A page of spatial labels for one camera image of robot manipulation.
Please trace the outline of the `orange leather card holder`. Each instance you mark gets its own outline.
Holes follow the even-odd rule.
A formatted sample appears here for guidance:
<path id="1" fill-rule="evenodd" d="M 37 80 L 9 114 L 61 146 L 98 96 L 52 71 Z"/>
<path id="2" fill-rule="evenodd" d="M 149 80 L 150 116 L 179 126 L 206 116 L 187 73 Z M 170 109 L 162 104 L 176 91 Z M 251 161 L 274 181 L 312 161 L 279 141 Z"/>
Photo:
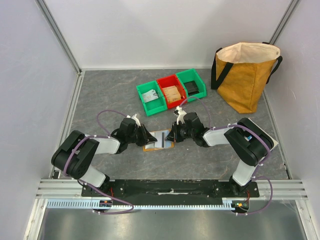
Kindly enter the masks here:
<path id="1" fill-rule="evenodd" d="M 149 143 L 142 147 L 144 152 L 151 152 L 157 150 L 171 149 L 173 148 L 174 142 L 166 140 L 166 137 L 169 135 L 171 129 L 152 131 L 150 134 L 156 138 L 156 142 Z"/>

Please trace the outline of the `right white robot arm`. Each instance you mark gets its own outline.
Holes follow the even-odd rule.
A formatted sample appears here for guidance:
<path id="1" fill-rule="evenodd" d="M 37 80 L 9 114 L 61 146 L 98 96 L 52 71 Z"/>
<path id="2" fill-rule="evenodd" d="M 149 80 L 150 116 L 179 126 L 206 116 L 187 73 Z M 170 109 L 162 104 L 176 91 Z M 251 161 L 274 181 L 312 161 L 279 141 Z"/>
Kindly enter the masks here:
<path id="1" fill-rule="evenodd" d="M 198 146 L 208 148 L 217 145 L 230 145 L 240 161 L 230 177 L 229 191 L 235 197 L 247 191 L 248 183 L 254 179 L 257 167 L 270 156 L 279 144 L 274 138 L 244 117 L 237 123 L 224 127 L 205 127 L 195 112 L 178 117 L 173 122 L 166 140 L 174 143 L 192 139 Z"/>

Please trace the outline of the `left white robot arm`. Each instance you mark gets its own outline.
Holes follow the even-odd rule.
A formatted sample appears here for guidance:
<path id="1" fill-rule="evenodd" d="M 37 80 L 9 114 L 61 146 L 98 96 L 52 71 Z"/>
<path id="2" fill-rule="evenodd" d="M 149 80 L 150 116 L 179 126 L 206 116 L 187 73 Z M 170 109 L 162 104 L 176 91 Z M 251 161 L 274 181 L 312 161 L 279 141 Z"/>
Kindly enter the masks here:
<path id="1" fill-rule="evenodd" d="M 116 155 L 125 151 L 129 144 L 143 147 L 157 142 L 144 124 L 133 117 L 125 117 L 119 128 L 110 135 L 86 135 L 74 130 L 64 140 L 51 158 L 51 164 L 65 176 L 92 185 L 98 196 L 106 196 L 110 191 L 110 178 L 92 166 L 95 155 Z"/>

